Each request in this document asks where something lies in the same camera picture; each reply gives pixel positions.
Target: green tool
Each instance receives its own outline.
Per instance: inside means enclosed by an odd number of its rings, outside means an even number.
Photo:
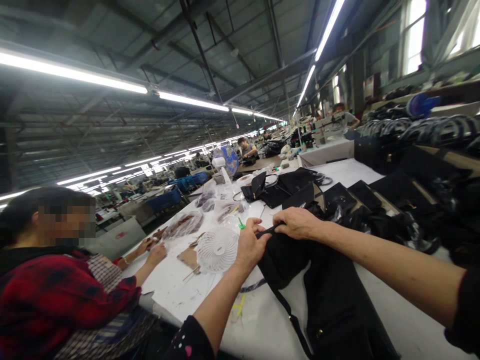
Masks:
[[[240,224],[238,225],[238,227],[240,228],[240,230],[245,229],[245,225],[242,223],[242,220],[241,220],[240,218],[238,218],[238,221],[240,222]]]

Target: black sleeve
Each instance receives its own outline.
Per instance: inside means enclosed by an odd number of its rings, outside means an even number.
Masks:
[[[187,317],[173,337],[163,360],[214,360],[215,355],[207,334],[193,316]]]
[[[450,344],[480,357],[480,271],[469,270],[458,291],[453,329],[445,329]]]

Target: sleeve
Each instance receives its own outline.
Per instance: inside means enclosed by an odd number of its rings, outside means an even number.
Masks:
[[[214,360],[214,350],[196,318],[189,316],[173,337],[163,360]]]
[[[453,328],[444,334],[453,346],[480,357],[480,271],[469,270],[463,277]]]
[[[87,263],[68,256],[43,256],[9,284],[34,315],[39,312],[76,329],[100,329],[137,306],[141,288],[132,276],[107,293]]]

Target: hand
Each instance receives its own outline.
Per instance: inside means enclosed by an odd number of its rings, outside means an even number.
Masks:
[[[300,207],[289,207],[273,216],[276,233],[286,234],[297,240],[321,240],[323,221],[316,218],[310,211]]]
[[[145,263],[156,267],[165,256],[167,256],[167,249],[165,249],[165,244],[162,242],[151,249],[150,255],[148,255]]]
[[[154,245],[154,241],[151,237],[147,237],[142,240],[140,245],[135,249],[135,257],[138,258],[140,255],[145,254],[147,250],[150,250],[150,248]]]
[[[264,234],[257,239],[255,234],[265,231],[265,228],[259,225],[261,222],[259,218],[249,218],[238,238],[235,264],[249,273],[264,255],[267,241],[272,237],[272,234]]]

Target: hair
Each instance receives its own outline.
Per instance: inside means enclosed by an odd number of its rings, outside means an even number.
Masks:
[[[70,206],[94,205],[90,195],[62,186],[39,187],[14,197],[0,213],[0,249],[15,244],[39,207],[46,214],[62,215],[68,213]]]

